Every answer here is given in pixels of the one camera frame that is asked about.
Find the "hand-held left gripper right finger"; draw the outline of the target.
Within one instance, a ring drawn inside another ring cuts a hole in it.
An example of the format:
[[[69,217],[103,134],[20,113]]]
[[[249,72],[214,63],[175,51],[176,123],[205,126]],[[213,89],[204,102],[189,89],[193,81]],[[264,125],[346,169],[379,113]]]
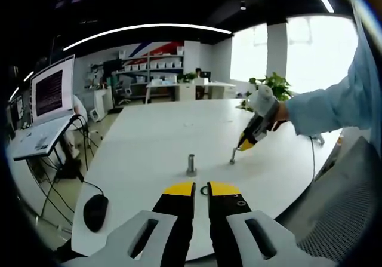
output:
[[[218,266],[335,266],[297,245],[295,235],[253,211],[235,186],[208,182],[210,238]]]

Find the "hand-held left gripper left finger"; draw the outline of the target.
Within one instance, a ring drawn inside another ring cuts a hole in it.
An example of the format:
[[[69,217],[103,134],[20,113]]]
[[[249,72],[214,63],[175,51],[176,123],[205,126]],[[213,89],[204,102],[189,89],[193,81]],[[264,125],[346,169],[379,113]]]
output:
[[[105,246],[65,266],[184,266],[193,234],[195,183],[166,188],[151,211],[140,211],[107,236]]]

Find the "person's right hand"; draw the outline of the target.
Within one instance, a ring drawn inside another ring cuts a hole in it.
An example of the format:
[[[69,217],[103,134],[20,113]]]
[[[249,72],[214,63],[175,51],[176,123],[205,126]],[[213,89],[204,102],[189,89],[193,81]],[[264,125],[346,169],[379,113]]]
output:
[[[273,118],[270,120],[267,129],[276,131],[283,123],[288,121],[288,109],[285,102],[279,102],[279,107]]]

